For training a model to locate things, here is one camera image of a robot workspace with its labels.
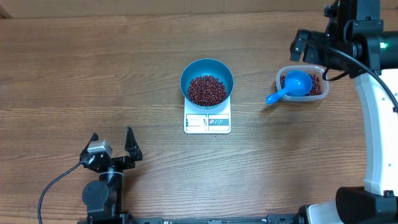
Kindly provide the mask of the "blue plastic measuring scoop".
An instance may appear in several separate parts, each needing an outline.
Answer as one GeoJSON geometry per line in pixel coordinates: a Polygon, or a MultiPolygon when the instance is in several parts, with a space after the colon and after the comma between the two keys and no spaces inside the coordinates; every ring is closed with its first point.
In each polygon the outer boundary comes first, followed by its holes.
{"type": "Polygon", "coordinates": [[[295,70],[285,76],[283,89],[269,95],[266,104],[274,104],[288,93],[297,96],[305,96],[312,89],[312,79],[309,74],[295,70]]]}

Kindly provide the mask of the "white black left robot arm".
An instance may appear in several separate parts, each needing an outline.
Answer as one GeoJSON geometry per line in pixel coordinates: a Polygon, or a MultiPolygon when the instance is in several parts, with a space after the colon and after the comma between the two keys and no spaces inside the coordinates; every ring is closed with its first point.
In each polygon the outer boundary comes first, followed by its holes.
{"type": "Polygon", "coordinates": [[[98,179],[88,183],[82,191],[86,223],[135,223],[133,216],[123,210],[123,171],[135,168],[135,162],[142,160],[131,128],[127,128],[124,150],[125,156],[112,157],[109,142],[100,140],[96,133],[82,150],[83,167],[98,173],[98,179]]]}

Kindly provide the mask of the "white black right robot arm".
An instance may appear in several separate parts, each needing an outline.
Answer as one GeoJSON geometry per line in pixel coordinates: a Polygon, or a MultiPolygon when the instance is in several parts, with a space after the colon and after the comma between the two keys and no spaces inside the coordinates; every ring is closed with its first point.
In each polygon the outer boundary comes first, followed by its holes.
{"type": "Polygon", "coordinates": [[[378,0],[325,6],[324,32],[299,30],[291,60],[338,70],[354,80],[366,137],[361,187],[340,187],[332,201],[306,205],[301,223],[397,222],[397,32],[385,31],[378,0]]]}

